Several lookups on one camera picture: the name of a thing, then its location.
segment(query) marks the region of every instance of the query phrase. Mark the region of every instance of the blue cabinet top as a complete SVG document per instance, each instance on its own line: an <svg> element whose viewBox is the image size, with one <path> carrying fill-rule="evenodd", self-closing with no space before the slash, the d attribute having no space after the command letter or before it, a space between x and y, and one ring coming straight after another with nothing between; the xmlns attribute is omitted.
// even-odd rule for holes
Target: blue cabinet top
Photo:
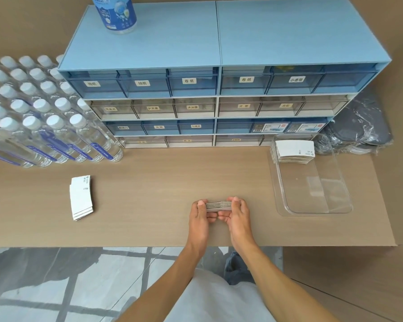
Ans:
<svg viewBox="0 0 403 322"><path fill-rule="evenodd" d="M217 12L223 66L391 61L349 0L217 1Z"/></svg>
<svg viewBox="0 0 403 322"><path fill-rule="evenodd" d="M136 3L133 32L109 32L89 5L59 70L219 66L215 1Z"/></svg>

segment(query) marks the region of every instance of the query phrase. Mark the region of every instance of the plastic wrap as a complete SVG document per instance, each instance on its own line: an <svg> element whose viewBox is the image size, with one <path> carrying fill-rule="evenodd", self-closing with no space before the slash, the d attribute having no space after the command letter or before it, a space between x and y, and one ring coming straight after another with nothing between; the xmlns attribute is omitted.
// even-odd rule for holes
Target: plastic wrap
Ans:
<svg viewBox="0 0 403 322"><path fill-rule="evenodd" d="M370 88L364 89L321 131L329 139L333 151L357 155L377 153L393 142L382 106ZM319 154L327 154L317 144Z"/></svg>

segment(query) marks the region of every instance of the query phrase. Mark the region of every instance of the stack of white cards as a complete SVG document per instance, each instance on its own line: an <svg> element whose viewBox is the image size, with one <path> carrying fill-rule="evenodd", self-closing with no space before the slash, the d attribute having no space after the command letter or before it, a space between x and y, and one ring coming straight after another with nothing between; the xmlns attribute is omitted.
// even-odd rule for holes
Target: stack of white cards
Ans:
<svg viewBox="0 0 403 322"><path fill-rule="evenodd" d="M70 184L70 204L72 206L74 221L93 212L90 181L90 175L72 178L72 183Z"/></svg>
<svg viewBox="0 0 403 322"><path fill-rule="evenodd" d="M231 211L231 201L218 201L218 202L206 203L207 212L218 212L220 210L230 210Z"/></svg>
<svg viewBox="0 0 403 322"><path fill-rule="evenodd" d="M315 158L313 141L278 140L275 144L280 163L307 164Z"/></svg>

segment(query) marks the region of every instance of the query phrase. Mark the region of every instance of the white shirt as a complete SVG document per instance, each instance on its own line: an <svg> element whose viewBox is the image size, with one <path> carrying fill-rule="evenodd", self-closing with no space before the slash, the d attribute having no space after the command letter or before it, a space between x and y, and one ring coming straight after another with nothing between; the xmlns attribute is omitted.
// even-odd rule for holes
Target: white shirt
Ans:
<svg viewBox="0 0 403 322"><path fill-rule="evenodd" d="M210 271L196 269L165 322L276 322L250 282L230 286Z"/></svg>

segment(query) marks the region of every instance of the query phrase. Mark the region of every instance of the hand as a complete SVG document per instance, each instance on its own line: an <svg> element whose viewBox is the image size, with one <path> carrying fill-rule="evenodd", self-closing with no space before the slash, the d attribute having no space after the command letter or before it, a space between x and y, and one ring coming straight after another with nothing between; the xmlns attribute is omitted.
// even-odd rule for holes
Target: hand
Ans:
<svg viewBox="0 0 403 322"><path fill-rule="evenodd" d="M252 236L249 208L243 199L228 197L231 201L231 211L219 211L218 219L226 222L230 229L231 243L237 253L242 255L243 248L248 244L255 244Z"/></svg>
<svg viewBox="0 0 403 322"><path fill-rule="evenodd" d="M216 212L206 212L205 203L208 200L203 199L193 202L191 212L189 213L189 231L186 246L195 250L202 258L209 238L209 223L215 222L218 214Z"/></svg>

